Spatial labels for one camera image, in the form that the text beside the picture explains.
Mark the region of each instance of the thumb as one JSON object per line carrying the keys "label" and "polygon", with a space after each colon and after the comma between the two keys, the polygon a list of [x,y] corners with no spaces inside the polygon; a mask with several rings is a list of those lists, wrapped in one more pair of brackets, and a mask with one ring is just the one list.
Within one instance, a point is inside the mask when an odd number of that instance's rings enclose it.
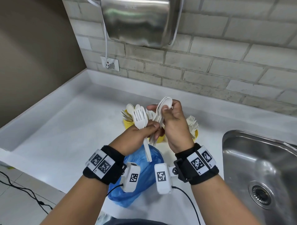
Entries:
{"label": "thumb", "polygon": [[146,126],[145,128],[140,129],[141,135],[146,138],[147,136],[155,133],[156,130],[160,128],[160,124],[155,121],[151,121],[149,126]]}
{"label": "thumb", "polygon": [[174,116],[172,115],[172,109],[169,109],[167,105],[164,105],[162,108],[162,116],[165,122],[167,120],[174,119]]}

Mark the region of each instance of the black wire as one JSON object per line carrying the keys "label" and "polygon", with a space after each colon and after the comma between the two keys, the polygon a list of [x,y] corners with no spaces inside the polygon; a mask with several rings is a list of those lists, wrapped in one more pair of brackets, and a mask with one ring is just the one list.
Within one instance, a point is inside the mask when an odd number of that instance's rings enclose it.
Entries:
{"label": "black wire", "polygon": [[38,205],[42,208],[43,211],[46,212],[46,214],[48,214],[48,212],[42,207],[43,205],[50,207],[51,210],[53,209],[50,205],[45,204],[43,201],[39,201],[39,200],[37,199],[35,193],[34,193],[31,189],[28,189],[28,188],[21,188],[21,187],[18,187],[18,186],[13,185],[13,184],[11,183],[11,181],[10,181],[10,178],[9,178],[5,173],[3,173],[3,172],[1,172],[1,171],[0,171],[0,173],[3,174],[3,175],[7,178],[9,184],[7,184],[7,183],[5,183],[5,182],[3,182],[3,181],[0,181],[0,183],[5,184],[5,185],[8,185],[8,186],[13,187],[13,188],[16,188],[16,189],[18,189],[18,190],[20,190],[20,191],[26,192],[31,198],[33,198],[34,200],[37,201]]}
{"label": "black wire", "polygon": [[200,223],[200,220],[199,220],[199,216],[198,216],[198,213],[197,213],[197,211],[196,211],[196,208],[195,208],[195,206],[194,206],[194,204],[193,204],[193,202],[192,202],[192,200],[190,199],[190,197],[187,195],[187,193],[186,192],[184,192],[182,189],[180,189],[180,188],[178,188],[178,187],[176,187],[176,186],[172,186],[172,188],[175,188],[175,189],[178,189],[178,190],[180,190],[180,191],[182,191],[187,197],[188,197],[188,199],[190,200],[190,202],[191,202],[191,204],[192,204],[192,206],[193,206],[193,208],[194,208],[194,210],[195,210],[195,213],[196,213],[196,216],[197,216],[197,219],[198,219],[198,222],[199,222],[199,225],[201,225],[201,223]]}
{"label": "black wire", "polygon": [[124,184],[120,184],[120,185],[115,186],[113,189],[110,190],[110,192],[107,193],[106,197],[107,197],[107,196],[108,196],[114,189],[116,189],[116,188],[118,188],[118,187],[121,187],[121,186],[123,186],[123,185],[124,185]]}

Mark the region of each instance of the electrical outlet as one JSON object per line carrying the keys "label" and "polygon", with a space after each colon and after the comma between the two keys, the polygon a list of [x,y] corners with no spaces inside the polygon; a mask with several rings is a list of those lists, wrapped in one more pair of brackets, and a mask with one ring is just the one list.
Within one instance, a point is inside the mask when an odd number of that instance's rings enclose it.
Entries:
{"label": "electrical outlet", "polygon": [[[100,58],[101,58],[102,65],[104,65],[105,64],[105,57],[100,56]],[[111,70],[120,71],[119,61],[117,59],[115,59],[115,58],[107,58],[106,65]]]}

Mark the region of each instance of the sink drain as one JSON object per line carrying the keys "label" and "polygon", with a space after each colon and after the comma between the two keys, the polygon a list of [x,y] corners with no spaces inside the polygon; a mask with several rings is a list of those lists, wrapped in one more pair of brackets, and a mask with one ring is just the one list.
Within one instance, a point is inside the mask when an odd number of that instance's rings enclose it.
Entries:
{"label": "sink drain", "polygon": [[255,185],[252,187],[252,192],[254,197],[263,205],[271,204],[271,195],[269,192],[260,185]]}
{"label": "sink drain", "polygon": [[249,194],[259,206],[264,209],[271,209],[274,203],[274,195],[265,184],[257,181],[250,182]]}

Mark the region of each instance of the left hand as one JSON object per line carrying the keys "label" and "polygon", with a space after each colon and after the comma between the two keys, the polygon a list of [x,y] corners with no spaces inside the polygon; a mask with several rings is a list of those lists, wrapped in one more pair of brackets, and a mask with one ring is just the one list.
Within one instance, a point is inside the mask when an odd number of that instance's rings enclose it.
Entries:
{"label": "left hand", "polygon": [[160,124],[152,120],[149,120],[147,126],[140,130],[132,125],[112,141],[109,146],[127,156],[138,150],[142,146],[144,139],[156,131],[161,132]]}

